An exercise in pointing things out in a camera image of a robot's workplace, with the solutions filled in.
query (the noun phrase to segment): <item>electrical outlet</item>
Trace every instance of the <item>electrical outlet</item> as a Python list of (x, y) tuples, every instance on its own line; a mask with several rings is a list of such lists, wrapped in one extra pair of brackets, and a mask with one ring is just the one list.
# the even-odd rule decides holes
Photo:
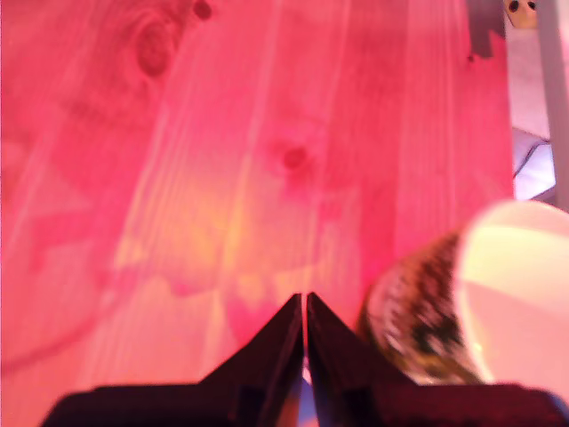
[(506, 13), (514, 28), (537, 28), (536, 3), (528, 0), (504, 0)]

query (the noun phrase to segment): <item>floor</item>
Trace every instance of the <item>floor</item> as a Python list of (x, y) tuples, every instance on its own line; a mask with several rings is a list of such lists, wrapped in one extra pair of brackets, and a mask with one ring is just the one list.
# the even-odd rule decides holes
[[(569, 40), (569, 3), (559, 1), (563, 38)], [(514, 169), (518, 169), (535, 144), (549, 140), (549, 123), (541, 73), (537, 29), (516, 29), (506, 20), (509, 66), (510, 115), (513, 126)], [(569, 43), (565, 68), (569, 81)], [(520, 200), (541, 195), (555, 186), (550, 145), (540, 145), (515, 179), (515, 194)], [(555, 203), (549, 195), (548, 201)]]

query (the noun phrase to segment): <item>ceramic mug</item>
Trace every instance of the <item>ceramic mug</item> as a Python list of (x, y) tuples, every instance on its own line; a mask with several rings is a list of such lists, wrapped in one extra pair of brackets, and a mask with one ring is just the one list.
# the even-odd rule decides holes
[(567, 401), (564, 272), (569, 215), (502, 202), (380, 277), (365, 329), (417, 383), (522, 383)]

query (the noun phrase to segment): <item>cable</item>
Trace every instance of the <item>cable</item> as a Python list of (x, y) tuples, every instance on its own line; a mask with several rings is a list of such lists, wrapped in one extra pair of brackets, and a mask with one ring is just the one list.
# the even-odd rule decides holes
[(521, 165), (514, 172), (514, 179), (516, 179), (519, 173), (522, 172), (522, 169), (524, 169), (525, 165), (527, 165), (527, 162), (530, 161), (530, 158), (532, 158), (533, 153), (535, 153), (535, 150), (544, 145), (549, 145), (549, 141), (539, 141), (536, 142), (534, 145), (532, 145), (532, 147), (530, 147), (530, 149), (527, 151), (527, 154), (524, 157), (524, 160), (522, 160)]

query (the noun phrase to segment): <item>wooden table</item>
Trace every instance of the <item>wooden table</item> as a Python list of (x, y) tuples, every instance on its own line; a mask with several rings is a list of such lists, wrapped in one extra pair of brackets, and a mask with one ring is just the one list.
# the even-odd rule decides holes
[(511, 197), (495, 0), (3, 2), (2, 410), (199, 379), (291, 293), (354, 324)]

